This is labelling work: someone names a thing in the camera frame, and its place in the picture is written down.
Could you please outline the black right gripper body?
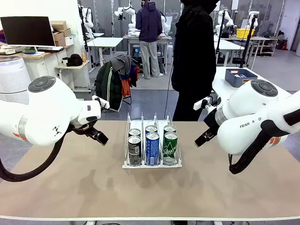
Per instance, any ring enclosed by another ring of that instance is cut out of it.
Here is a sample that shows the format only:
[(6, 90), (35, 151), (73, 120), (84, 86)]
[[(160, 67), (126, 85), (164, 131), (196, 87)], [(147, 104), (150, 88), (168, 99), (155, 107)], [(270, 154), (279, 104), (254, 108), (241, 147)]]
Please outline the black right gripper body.
[(208, 115), (204, 119), (205, 124), (212, 130), (218, 131), (222, 124), (222, 108), (217, 109), (215, 106), (205, 107)]

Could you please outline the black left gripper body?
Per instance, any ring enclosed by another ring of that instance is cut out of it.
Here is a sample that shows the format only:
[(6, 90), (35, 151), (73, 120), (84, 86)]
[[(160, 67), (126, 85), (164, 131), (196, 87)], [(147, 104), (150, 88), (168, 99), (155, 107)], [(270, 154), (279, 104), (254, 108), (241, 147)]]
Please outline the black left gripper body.
[(95, 122), (89, 122), (81, 127), (71, 125), (71, 131), (78, 135), (97, 135), (97, 130), (94, 128)]

